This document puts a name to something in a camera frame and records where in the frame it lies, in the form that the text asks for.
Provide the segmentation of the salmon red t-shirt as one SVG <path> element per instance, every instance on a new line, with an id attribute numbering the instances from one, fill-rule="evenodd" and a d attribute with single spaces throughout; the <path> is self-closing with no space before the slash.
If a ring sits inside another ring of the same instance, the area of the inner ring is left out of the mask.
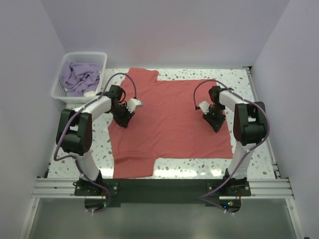
<path id="1" fill-rule="evenodd" d="M 108 131 L 116 179 L 150 176 L 174 177 L 181 164 L 191 167 L 195 159 L 230 159 L 233 156 L 227 123 L 218 132 L 194 109 L 192 95 L 209 101 L 213 83 L 202 80 L 158 80 L 158 71 L 130 68 L 121 83 L 127 97 L 136 96 L 143 106 L 135 111 L 128 127 L 115 122 Z"/>

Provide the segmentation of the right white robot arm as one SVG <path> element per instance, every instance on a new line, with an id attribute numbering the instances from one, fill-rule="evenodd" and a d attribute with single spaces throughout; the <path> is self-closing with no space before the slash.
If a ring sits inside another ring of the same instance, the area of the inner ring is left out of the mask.
<path id="1" fill-rule="evenodd" d="M 202 117 L 215 132 L 219 132 L 226 120 L 223 111 L 228 108 L 234 113 L 233 135 L 236 146 L 222 183 L 223 192 L 232 196 L 240 189 L 237 180 L 247 179 L 253 152 L 269 136 L 269 119 L 263 102 L 251 102 L 220 86 L 213 86 L 208 93 L 212 104 L 204 101 L 199 104 L 199 108 L 203 112 Z"/>

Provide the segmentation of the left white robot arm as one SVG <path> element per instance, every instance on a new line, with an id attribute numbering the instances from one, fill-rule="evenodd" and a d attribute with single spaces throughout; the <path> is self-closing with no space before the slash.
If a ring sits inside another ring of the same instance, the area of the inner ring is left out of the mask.
<path id="1" fill-rule="evenodd" d="M 86 185 L 91 195 L 103 191 L 103 179 L 90 152 L 93 142 L 93 122 L 102 114 L 111 114 L 115 123 L 127 128 L 135 110 L 143 103 L 136 97 L 125 101 L 126 93 L 120 86 L 112 85 L 108 92 L 98 93 L 91 101 L 74 110 L 61 112 L 57 135 L 54 161 L 68 157 L 74 159 L 80 172 L 78 186 Z"/>

